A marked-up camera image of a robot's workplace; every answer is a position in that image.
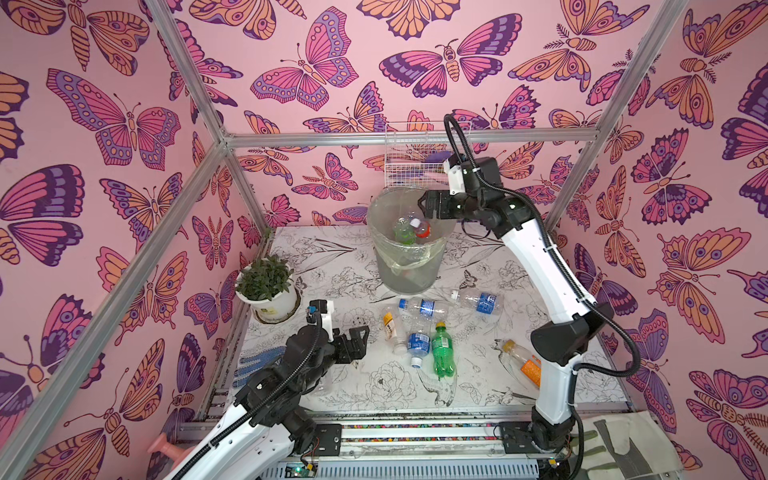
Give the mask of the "small red can bottle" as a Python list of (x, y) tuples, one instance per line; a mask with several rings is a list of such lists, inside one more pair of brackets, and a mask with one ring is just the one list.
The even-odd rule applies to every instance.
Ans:
[(414, 217), (409, 222), (413, 233), (418, 239), (427, 239), (431, 235), (431, 226), (427, 220)]

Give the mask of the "light green label bottle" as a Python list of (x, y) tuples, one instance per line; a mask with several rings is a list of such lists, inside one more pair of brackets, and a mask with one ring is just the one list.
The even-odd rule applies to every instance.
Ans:
[(393, 226), (394, 241), (401, 245), (413, 245), (416, 242), (414, 227), (411, 225), (412, 218), (403, 217), (398, 219)]

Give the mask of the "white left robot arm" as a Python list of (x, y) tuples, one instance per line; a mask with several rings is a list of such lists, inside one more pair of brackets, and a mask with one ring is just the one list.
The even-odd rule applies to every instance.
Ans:
[(167, 475), (169, 479), (257, 479), (316, 442), (316, 422), (302, 397), (337, 364), (367, 353), (370, 328), (343, 334), (305, 325), (286, 341), (283, 355), (250, 376), (209, 434)]

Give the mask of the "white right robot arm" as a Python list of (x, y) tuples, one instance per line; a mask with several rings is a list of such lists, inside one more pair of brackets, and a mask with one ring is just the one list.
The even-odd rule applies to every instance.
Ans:
[[(575, 389), (579, 371), (628, 378), (641, 366), (639, 348), (614, 321), (607, 303), (598, 302), (566, 265), (530, 198), (504, 187), (495, 159), (453, 154), (443, 168), (448, 187), (426, 191), (418, 201), (422, 213), (429, 219), (480, 223), (511, 251), (544, 303), (549, 321), (530, 334), (542, 361), (542, 374), (529, 431), (538, 450), (558, 451), (578, 423)], [(591, 339), (605, 326), (630, 349), (631, 362), (622, 370), (582, 359)]]

